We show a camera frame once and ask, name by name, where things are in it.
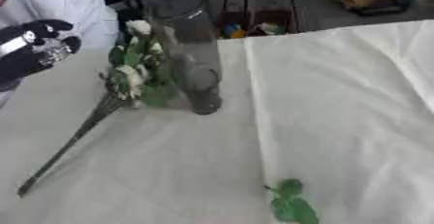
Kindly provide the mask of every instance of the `glass rim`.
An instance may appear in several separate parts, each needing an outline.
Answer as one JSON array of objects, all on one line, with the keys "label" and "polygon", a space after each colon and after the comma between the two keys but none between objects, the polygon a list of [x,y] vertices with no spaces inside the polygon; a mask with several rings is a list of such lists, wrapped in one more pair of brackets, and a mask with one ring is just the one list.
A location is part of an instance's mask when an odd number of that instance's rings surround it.
[{"label": "glass rim", "polygon": [[201,0],[199,1],[198,5],[195,6],[195,8],[192,8],[191,11],[188,11],[185,14],[164,17],[164,16],[155,15],[154,8],[156,8],[156,6],[158,5],[158,1],[159,0],[152,0],[149,4],[148,10],[149,10],[149,17],[160,21],[171,21],[179,18],[189,18],[189,17],[197,16],[203,12],[203,7],[206,6],[206,3],[208,2],[208,0]]}]

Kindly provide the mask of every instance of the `metal wire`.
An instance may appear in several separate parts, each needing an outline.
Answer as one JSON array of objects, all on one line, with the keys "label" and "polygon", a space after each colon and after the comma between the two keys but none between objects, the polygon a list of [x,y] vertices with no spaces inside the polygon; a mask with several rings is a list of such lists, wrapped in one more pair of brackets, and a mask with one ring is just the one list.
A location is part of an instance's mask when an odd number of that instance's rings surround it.
[{"label": "metal wire", "polygon": [[107,92],[101,99],[98,106],[78,128],[74,135],[68,140],[65,145],[57,151],[35,174],[28,178],[19,188],[18,195],[24,197],[31,188],[51,169],[63,155],[65,155],[81,138],[89,133],[101,121],[109,115],[128,105],[127,101],[120,100],[114,93]]}]

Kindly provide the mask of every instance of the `person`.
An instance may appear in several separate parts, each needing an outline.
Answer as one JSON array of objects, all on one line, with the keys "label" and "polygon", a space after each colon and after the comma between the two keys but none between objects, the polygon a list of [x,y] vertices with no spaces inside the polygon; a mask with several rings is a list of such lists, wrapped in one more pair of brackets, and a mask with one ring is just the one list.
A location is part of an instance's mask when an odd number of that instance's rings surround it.
[{"label": "person", "polygon": [[84,48],[111,47],[118,36],[114,10],[104,0],[0,0],[0,28],[37,19],[63,19],[74,25]]},{"label": "person", "polygon": [[[51,55],[36,48],[43,48],[47,40],[58,39],[61,32],[73,28],[66,21],[44,19],[0,29],[0,108],[20,79],[52,67]],[[68,53],[76,53],[81,46],[79,37],[75,36],[67,37],[61,43],[68,47]]]}]

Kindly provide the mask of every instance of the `small leaf sprig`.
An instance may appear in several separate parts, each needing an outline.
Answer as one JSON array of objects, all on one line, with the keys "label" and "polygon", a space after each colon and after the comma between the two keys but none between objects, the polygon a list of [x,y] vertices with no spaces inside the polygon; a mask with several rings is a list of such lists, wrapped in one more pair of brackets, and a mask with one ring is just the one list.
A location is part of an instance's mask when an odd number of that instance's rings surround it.
[{"label": "small leaf sprig", "polygon": [[303,190],[303,184],[298,179],[285,179],[277,187],[266,186],[273,194],[270,203],[274,217],[284,223],[319,224],[317,213],[299,195]]}]

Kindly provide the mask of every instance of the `cylindrical glass vase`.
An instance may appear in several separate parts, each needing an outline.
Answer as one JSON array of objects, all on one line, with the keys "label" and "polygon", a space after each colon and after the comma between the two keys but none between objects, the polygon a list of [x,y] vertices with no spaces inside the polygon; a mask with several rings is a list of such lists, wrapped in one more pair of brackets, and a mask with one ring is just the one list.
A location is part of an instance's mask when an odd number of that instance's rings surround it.
[{"label": "cylindrical glass vase", "polygon": [[153,0],[149,8],[176,84],[197,114],[214,113],[222,105],[220,56],[207,9],[208,0]]}]

